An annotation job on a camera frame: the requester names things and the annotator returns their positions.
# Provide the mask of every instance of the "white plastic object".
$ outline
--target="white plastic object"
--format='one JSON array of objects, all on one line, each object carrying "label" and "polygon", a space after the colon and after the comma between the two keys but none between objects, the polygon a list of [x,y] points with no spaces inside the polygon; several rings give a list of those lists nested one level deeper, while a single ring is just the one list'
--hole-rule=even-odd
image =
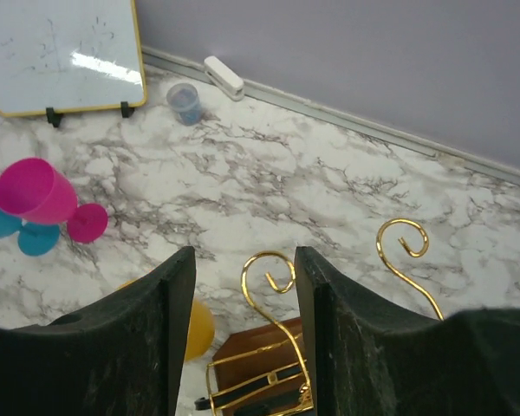
[{"label": "white plastic object", "polygon": [[234,101],[242,100],[244,97],[243,78],[231,71],[216,56],[208,56],[205,59],[206,76]]}]

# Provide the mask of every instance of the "gold wire rack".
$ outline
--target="gold wire rack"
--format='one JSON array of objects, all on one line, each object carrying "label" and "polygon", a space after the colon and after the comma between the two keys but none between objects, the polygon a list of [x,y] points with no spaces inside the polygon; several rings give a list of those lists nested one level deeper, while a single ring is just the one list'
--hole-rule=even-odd
[{"label": "gold wire rack", "polygon": [[[439,308],[437,302],[433,298],[433,296],[426,289],[424,289],[422,286],[417,284],[412,278],[406,276],[404,273],[399,271],[395,266],[393,266],[391,264],[391,262],[389,262],[389,260],[387,259],[386,255],[385,255],[385,252],[383,250],[381,241],[383,239],[383,235],[384,235],[385,231],[390,226],[392,226],[394,224],[407,224],[407,225],[410,225],[410,226],[414,227],[419,232],[419,234],[422,236],[423,245],[422,245],[422,248],[419,251],[412,250],[403,237],[401,237],[399,239],[400,244],[402,245],[402,247],[405,249],[406,253],[410,257],[415,257],[415,258],[422,257],[427,252],[427,250],[429,248],[429,237],[427,236],[427,233],[424,230],[424,228],[420,224],[418,224],[418,223],[416,223],[416,222],[414,222],[414,221],[412,221],[410,219],[394,218],[394,219],[391,219],[391,220],[385,222],[380,227],[380,229],[379,229],[379,231],[377,233],[375,246],[376,246],[376,250],[378,252],[378,255],[380,256],[381,261],[386,265],[386,267],[389,268],[389,270],[391,270],[391,272],[393,274],[398,276],[400,279],[402,279],[404,282],[408,283],[410,286],[415,288],[418,292],[420,292],[422,295],[424,295],[426,297],[426,299],[432,305],[433,310],[435,311],[436,316],[438,317],[438,319],[440,319],[442,321],[443,320],[443,314],[442,314],[441,309]],[[281,331],[283,331],[285,336],[286,336],[286,339],[284,341],[280,341],[280,342],[277,342],[277,343],[266,345],[264,347],[257,348],[257,349],[252,350],[252,351],[247,351],[247,352],[244,352],[244,353],[241,353],[241,354],[233,355],[231,357],[227,357],[227,358],[223,358],[223,359],[220,359],[220,360],[212,361],[212,362],[210,362],[207,365],[207,367],[206,367],[206,386],[207,386],[207,389],[208,389],[208,397],[209,397],[209,400],[210,400],[210,407],[211,407],[211,410],[212,410],[212,413],[213,413],[214,416],[219,416],[220,413],[224,409],[227,409],[229,407],[233,407],[235,405],[241,404],[241,403],[245,402],[246,400],[250,399],[251,397],[253,397],[253,396],[255,396],[255,395],[257,395],[257,394],[259,394],[259,393],[261,393],[263,391],[266,391],[266,390],[268,390],[268,389],[270,389],[270,388],[272,388],[274,386],[280,385],[280,384],[282,384],[284,382],[287,382],[287,381],[290,381],[290,380],[296,380],[299,377],[302,377],[304,379],[304,382],[302,383],[302,385],[301,385],[301,387],[299,389],[299,392],[298,392],[299,393],[299,395],[298,395],[299,400],[298,400],[298,403],[296,404],[296,406],[293,406],[293,407],[288,408],[286,410],[282,410],[282,411],[278,411],[278,412],[272,413],[270,416],[289,416],[289,415],[302,413],[302,412],[305,412],[305,411],[308,411],[308,410],[311,410],[311,409],[314,408],[314,403],[313,403],[312,394],[311,394],[312,386],[311,386],[311,383],[310,383],[309,373],[308,373],[308,370],[306,368],[306,360],[302,356],[301,349],[299,348],[298,343],[297,343],[297,341],[302,337],[302,334],[292,335],[290,333],[290,331],[281,322],[279,322],[276,318],[274,318],[272,315],[270,315],[268,312],[266,312],[263,308],[258,306],[258,304],[252,299],[252,297],[250,295],[250,291],[249,291],[249,288],[248,288],[248,285],[247,285],[247,276],[248,276],[248,273],[249,273],[249,268],[251,267],[251,265],[256,260],[258,260],[259,258],[262,258],[262,257],[278,257],[278,258],[282,259],[287,264],[287,267],[289,268],[290,280],[284,287],[279,287],[277,285],[276,281],[274,280],[273,276],[269,272],[265,273],[265,277],[266,277],[270,287],[275,292],[280,293],[280,294],[287,293],[295,285],[295,282],[296,282],[295,265],[283,253],[281,253],[279,251],[274,251],[274,250],[267,250],[267,251],[261,251],[261,252],[255,254],[254,256],[252,256],[251,258],[249,258],[246,261],[246,263],[244,264],[243,271],[241,273],[241,290],[243,291],[244,298],[246,299],[246,302],[257,313],[259,313],[261,316],[266,318],[269,322],[271,322],[272,324],[276,325]],[[218,365],[221,365],[221,364],[225,364],[225,363],[228,363],[228,362],[232,362],[232,361],[238,361],[238,360],[241,360],[241,359],[246,358],[246,357],[251,357],[252,355],[265,353],[267,351],[271,351],[271,350],[274,350],[276,348],[280,348],[280,347],[282,347],[284,345],[287,345],[287,344],[291,344],[292,348],[295,350],[296,359],[297,359],[296,362],[291,363],[291,364],[289,364],[289,365],[287,365],[285,367],[276,368],[276,369],[274,369],[272,371],[269,371],[268,373],[259,374],[257,377],[254,377],[252,379],[248,379],[245,382],[239,383],[239,384],[237,384],[235,386],[226,388],[224,390],[213,392],[212,385],[211,385],[211,372],[212,372],[212,370],[213,370],[213,368],[215,366],[218,366]],[[281,380],[278,377],[278,374],[280,372],[282,372],[283,370],[289,369],[291,367],[294,367],[294,366],[298,366],[300,368],[300,372],[298,372],[298,373],[296,373],[296,374],[294,374],[294,375],[292,375],[290,377],[287,377],[284,380]],[[251,382],[254,382],[256,380],[261,380],[261,379],[267,379],[268,383],[267,383],[266,386],[260,387],[257,390],[255,390],[255,391],[253,391],[251,393],[247,393],[247,394],[245,394],[243,396],[239,396],[238,398],[236,398],[234,400],[231,400],[230,402],[224,403],[222,406],[215,406],[216,405],[215,402],[216,402],[217,398],[219,398],[219,397],[221,397],[221,396],[223,396],[225,394],[228,394],[228,393],[231,393],[231,392],[235,392],[239,388],[244,387],[247,384],[250,384]]]}]

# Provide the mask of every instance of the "yellow cup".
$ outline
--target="yellow cup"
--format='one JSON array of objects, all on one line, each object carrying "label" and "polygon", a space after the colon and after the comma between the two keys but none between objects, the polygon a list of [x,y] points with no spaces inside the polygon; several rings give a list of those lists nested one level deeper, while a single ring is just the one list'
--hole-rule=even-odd
[{"label": "yellow cup", "polygon": [[[123,283],[119,288],[125,288],[134,282]],[[198,358],[208,351],[214,340],[214,316],[211,311],[201,302],[192,299],[191,319],[187,331],[187,348],[185,350],[185,361]]]}]

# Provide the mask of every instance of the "whiteboard frame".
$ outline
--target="whiteboard frame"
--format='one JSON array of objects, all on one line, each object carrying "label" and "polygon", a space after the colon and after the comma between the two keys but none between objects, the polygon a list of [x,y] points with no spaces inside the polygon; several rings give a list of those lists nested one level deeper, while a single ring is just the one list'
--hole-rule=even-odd
[{"label": "whiteboard frame", "polygon": [[[129,107],[141,107],[143,106],[148,99],[148,91],[146,89],[146,77],[145,77],[145,64],[142,59],[142,49],[140,45],[140,33],[139,33],[139,22],[137,21],[137,6],[135,0],[130,0],[131,2],[131,14],[133,16],[133,27],[135,34],[135,41],[137,45],[137,54],[139,56],[139,68],[140,68],[140,76],[142,78],[142,87],[143,87],[143,99],[138,102],[129,102]],[[72,107],[72,108],[55,108],[54,111],[58,114],[66,114],[66,113],[81,113],[86,111],[99,111],[99,110],[117,110],[121,108],[121,103],[112,104],[109,106],[95,106],[95,107]],[[33,115],[46,115],[46,108],[42,111],[28,111],[22,113],[5,113],[0,109],[0,116],[2,117],[30,117]]]}]

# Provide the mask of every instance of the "baseboard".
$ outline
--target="baseboard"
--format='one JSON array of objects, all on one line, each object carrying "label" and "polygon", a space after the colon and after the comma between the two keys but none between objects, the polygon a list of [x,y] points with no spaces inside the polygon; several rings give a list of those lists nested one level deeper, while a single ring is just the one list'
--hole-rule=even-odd
[{"label": "baseboard", "polygon": [[[210,82],[204,73],[202,63],[193,62],[179,56],[170,55],[155,48],[142,47],[145,63],[154,67],[167,69],[176,74]],[[392,127],[384,126],[371,120],[362,119],[352,114],[344,113],[331,107],[306,100],[297,95],[285,93],[276,88],[268,87],[258,82],[244,80],[245,93],[249,97],[266,101],[279,107],[287,108],[297,113],[314,117],[340,127],[355,130],[378,139],[402,146],[415,152],[423,153],[444,163],[454,163],[475,172],[481,172],[495,178],[520,185],[520,170],[502,165],[493,160],[480,158],[470,153],[440,145],[432,140],[414,134],[401,132]]]}]

